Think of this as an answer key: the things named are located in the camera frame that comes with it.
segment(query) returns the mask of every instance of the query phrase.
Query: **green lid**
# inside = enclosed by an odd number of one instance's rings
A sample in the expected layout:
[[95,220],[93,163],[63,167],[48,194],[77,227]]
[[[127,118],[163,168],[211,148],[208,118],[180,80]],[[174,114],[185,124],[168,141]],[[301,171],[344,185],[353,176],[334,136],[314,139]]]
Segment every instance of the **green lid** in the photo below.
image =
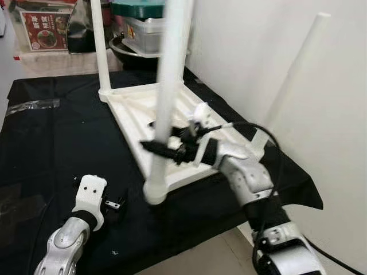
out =
[[162,18],[166,0],[113,0],[112,12],[133,18]]

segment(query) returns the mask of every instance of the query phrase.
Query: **floor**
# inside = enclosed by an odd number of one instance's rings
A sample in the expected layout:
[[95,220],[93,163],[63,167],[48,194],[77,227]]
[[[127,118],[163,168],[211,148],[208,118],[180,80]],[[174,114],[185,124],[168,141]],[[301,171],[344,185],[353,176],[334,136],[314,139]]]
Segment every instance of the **floor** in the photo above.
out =
[[[13,59],[14,30],[5,11],[7,29],[0,38],[0,129],[13,80],[26,78],[19,61]],[[188,251],[154,265],[139,275],[240,275],[256,274],[251,264],[251,245],[238,229],[218,235]]]

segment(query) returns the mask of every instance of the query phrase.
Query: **white tube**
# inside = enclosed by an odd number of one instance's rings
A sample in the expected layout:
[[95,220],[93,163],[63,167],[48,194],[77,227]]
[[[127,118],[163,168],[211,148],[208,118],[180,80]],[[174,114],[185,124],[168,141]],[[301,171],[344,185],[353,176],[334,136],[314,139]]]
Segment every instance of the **white tube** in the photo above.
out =
[[[314,54],[314,50],[318,46],[325,32],[329,18],[330,14],[326,13],[319,13],[316,15],[310,31],[307,34],[306,39],[303,41],[301,49],[299,50],[282,86],[278,91],[278,95],[261,123],[262,126],[266,127],[270,131],[274,129],[280,111],[290,97],[294,84],[302,76],[303,68],[305,68],[305,65],[310,61],[310,57]],[[268,135],[261,130],[257,130],[251,141],[251,145],[255,150],[255,155],[258,155],[260,159],[264,155],[264,146],[267,142]]]
[[105,102],[105,94],[111,90],[110,74],[108,72],[106,43],[104,42],[104,30],[102,9],[100,0],[91,0],[94,41],[98,64],[100,89],[98,91],[101,101]]
[[[155,139],[167,144],[171,118],[184,72],[193,0],[168,0],[165,7],[166,29],[162,37],[158,68],[157,117]],[[157,205],[167,196],[166,159],[153,155],[151,174],[144,184],[148,203]]]

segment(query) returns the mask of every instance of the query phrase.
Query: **black bowl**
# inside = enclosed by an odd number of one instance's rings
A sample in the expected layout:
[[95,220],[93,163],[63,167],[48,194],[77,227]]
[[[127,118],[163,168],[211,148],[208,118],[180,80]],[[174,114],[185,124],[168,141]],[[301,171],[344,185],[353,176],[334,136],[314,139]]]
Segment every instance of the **black bowl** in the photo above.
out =
[[156,70],[158,58],[146,58],[138,55],[129,47],[122,44],[122,36],[115,37],[110,40],[109,45],[115,56],[122,62],[123,68],[139,69],[139,70]]

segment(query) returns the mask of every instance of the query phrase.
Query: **black tablecloth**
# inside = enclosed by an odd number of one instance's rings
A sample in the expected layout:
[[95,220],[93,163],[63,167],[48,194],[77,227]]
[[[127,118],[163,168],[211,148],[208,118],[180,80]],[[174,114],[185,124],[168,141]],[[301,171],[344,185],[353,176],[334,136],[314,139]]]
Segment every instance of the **black tablecloth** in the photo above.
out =
[[[111,73],[114,88],[154,83],[155,79],[154,72]],[[185,72],[185,85],[225,120],[243,119],[221,97],[197,83],[189,71]],[[13,83],[9,106],[57,98],[60,107],[22,111],[5,119],[0,135],[0,190],[5,194],[8,189],[4,188],[14,187],[18,194],[0,195],[1,212],[15,200],[22,202],[34,196],[44,203],[33,218],[25,210],[31,212],[30,207],[17,208],[16,204],[8,219],[0,215],[0,235],[6,229],[0,246],[1,274],[26,274],[42,206],[55,194],[40,227],[30,264],[33,272],[45,254],[46,240],[75,203],[74,178],[85,174],[105,178],[111,200],[128,188],[128,204],[121,223],[105,223],[103,230],[91,235],[79,261],[79,274],[116,270],[131,274],[246,221],[221,174],[170,193],[162,206],[149,207],[143,199],[144,178],[107,104],[100,102],[98,88],[95,74]],[[248,138],[253,135],[253,131],[237,129]],[[275,177],[276,148],[267,147],[262,162]],[[280,190],[284,204],[322,208],[312,179],[289,158]]]

